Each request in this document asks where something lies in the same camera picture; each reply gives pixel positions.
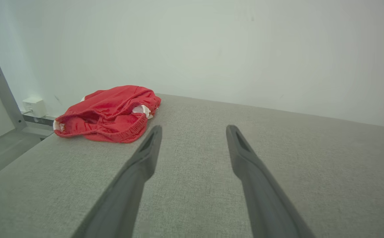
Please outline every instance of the wall socket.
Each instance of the wall socket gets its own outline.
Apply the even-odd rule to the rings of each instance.
[[[45,103],[41,98],[27,98],[23,100],[23,106],[26,111],[32,110],[32,114],[34,117],[43,117],[47,115]]]

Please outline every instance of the power outlet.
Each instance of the power outlet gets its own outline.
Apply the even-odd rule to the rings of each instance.
[[[26,111],[32,110],[34,117],[43,117],[47,115],[45,103],[41,98],[27,98],[23,100],[23,106]]]

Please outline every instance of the gray fabric tabletop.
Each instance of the gray fabric tabletop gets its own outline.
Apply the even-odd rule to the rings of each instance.
[[[317,237],[384,237],[384,127],[159,96],[145,134],[161,125],[161,149],[134,236],[252,236],[228,154],[233,124]],[[36,145],[0,171],[0,237],[70,237],[144,137]]]

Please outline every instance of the red fabric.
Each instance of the red fabric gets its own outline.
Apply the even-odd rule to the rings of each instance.
[[[131,143],[144,134],[148,121],[144,113],[132,113],[133,108],[145,105],[154,115],[160,102],[152,90],[139,86],[98,90],[56,118],[64,130],[54,132],[60,137]]]

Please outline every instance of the white wall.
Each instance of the white wall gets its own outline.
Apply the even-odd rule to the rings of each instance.
[[[384,1],[0,4],[0,63],[14,96],[37,94],[51,116],[134,84],[384,126]]]

